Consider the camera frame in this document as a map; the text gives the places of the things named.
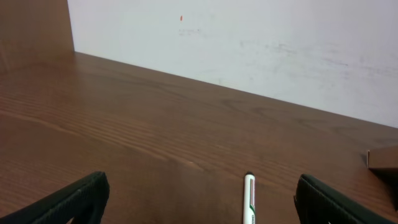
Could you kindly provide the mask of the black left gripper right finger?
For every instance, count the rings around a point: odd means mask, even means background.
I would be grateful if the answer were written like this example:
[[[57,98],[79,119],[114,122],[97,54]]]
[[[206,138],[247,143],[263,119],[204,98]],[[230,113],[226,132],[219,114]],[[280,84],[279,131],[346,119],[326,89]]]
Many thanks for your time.
[[[308,174],[298,180],[294,204],[301,224],[394,224]]]

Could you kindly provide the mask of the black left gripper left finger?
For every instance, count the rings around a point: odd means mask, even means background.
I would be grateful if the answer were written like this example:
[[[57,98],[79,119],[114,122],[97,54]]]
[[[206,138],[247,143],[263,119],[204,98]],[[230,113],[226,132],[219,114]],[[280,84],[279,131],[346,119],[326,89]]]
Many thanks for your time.
[[[99,224],[109,199],[109,183],[104,172],[86,177],[1,218],[2,224]]]

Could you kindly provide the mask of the black cap whiteboard marker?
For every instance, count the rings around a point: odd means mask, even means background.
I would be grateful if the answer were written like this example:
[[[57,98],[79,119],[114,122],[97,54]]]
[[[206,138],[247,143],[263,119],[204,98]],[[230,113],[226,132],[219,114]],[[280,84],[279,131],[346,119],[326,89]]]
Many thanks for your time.
[[[254,174],[252,172],[246,172],[244,176],[243,193],[243,224],[256,223],[255,185],[256,178]]]

